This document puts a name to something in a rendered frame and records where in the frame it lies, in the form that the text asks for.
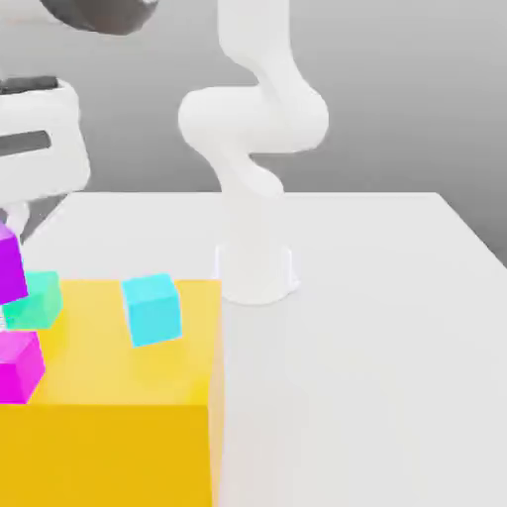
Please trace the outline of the small cyan cube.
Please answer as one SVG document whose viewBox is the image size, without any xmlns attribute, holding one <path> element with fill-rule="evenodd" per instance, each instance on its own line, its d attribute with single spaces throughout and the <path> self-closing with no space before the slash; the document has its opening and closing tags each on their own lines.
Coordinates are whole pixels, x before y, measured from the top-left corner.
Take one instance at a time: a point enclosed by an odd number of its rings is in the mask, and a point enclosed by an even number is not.
<svg viewBox="0 0 507 507">
<path fill-rule="evenodd" d="M 125 279 L 120 285 L 134 348 L 182 337 L 180 296 L 167 273 Z"/>
</svg>

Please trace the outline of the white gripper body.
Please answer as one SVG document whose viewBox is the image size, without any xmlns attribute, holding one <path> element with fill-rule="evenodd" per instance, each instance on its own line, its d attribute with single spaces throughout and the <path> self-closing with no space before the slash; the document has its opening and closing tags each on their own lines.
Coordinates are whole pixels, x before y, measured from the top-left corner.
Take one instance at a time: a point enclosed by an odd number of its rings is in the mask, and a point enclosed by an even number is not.
<svg viewBox="0 0 507 507">
<path fill-rule="evenodd" d="M 66 194 L 90 176 L 77 93 L 61 79 L 0 80 L 0 207 Z"/>
</svg>

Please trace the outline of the small green cube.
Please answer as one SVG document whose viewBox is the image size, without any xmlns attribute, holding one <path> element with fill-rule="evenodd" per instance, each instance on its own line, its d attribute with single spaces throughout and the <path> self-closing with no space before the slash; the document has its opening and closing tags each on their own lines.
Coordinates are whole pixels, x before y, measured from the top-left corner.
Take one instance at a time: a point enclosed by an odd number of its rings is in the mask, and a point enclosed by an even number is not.
<svg viewBox="0 0 507 507">
<path fill-rule="evenodd" d="M 6 329 L 49 329 L 63 307 L 58 274 L 28 271 L 26 281 L 28 295 L 2 307 Z"/>
</svg>

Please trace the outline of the small purple cube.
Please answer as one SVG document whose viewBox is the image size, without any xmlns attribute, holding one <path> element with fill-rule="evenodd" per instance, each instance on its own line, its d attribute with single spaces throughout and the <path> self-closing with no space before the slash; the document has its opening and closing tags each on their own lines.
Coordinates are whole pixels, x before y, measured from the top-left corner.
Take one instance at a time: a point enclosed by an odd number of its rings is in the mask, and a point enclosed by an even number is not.
<svg viewBox="0 0 507 507">
<path fill-rule="evenodd" d="M 0 306 L 24 298 L 28 287 L 16 235 L 0 222 Z"/>
</svg>

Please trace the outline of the small magenta cube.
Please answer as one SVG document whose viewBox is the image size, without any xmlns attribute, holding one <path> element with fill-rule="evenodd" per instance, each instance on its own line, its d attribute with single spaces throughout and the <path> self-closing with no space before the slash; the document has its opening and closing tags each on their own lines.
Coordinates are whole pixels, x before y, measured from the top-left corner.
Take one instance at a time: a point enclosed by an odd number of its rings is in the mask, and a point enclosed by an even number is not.
<svg viewBox="0 0 507 507">
<path fill-rule="evenodd" d="M 36 332 L 0 332 L 0 404 L 26 404 L 45 372 Z"/>
</svg>

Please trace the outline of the large yellow box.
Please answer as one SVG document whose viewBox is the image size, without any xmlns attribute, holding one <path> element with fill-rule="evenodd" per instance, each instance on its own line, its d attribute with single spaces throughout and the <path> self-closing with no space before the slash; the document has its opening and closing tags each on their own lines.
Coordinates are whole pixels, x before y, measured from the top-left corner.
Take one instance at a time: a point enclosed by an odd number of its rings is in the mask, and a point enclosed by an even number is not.
<svg viewBox="0 0 507 507">
<path fill-rule="evenodd" d="M 222 290 L 176 286 L 182 337 L 135 348 L 118 281 L 62 283 L 44 377 L 0 404 L 0 507 L 219 507 Z"/>
</svg>

